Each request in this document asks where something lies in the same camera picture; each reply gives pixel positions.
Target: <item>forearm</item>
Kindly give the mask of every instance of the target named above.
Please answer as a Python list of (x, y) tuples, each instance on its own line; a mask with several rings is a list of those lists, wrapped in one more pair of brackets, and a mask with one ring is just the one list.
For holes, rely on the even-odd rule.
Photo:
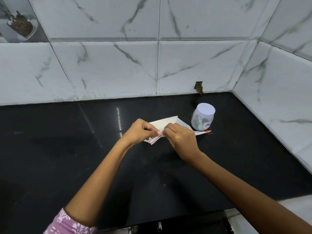
[(66, 213), (85, 226), (93, 226), (109, 187), (131, 144), (119, 140), (94, 173), (65, 207)]
[(240, 180), (204, 153), (191, 164), (216, 186), (259, 233), (312, 233), (294, 213)]

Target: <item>plastic jar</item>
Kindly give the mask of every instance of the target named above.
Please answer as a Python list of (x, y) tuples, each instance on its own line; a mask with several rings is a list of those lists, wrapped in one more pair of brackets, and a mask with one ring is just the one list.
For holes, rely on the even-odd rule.
[(193, 128), (199, 131), (207, 130), (213, 121), (215, 112), (215, 108), (210, 104), (198, 104), (191, 120)]

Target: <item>person's right arm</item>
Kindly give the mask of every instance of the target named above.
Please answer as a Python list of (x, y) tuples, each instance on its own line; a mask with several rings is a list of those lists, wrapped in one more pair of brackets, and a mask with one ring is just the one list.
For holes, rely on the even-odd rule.
[(312, 226), (202, 153), (194, 131), (169, 123), (163, 135), (182, 160), (206, 177), (260, 234), (312, 233)]

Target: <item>jar lid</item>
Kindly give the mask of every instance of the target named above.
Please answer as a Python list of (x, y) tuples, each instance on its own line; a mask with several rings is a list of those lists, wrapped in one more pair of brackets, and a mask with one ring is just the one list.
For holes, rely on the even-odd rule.
[(209, 117), (213, 117), (213, 115), (215, 114), (216, 110), (210, 104), (200, 103), (200, 104), (197, 105), (196, 112), (201, 117), (209, 118)]

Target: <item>purple sleeve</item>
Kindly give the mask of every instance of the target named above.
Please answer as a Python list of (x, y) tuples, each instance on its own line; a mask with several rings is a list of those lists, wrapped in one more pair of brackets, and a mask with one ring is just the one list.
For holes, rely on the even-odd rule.
[(96, 230), (74, 221), (61, 209), (43, 234), (94, 234)]

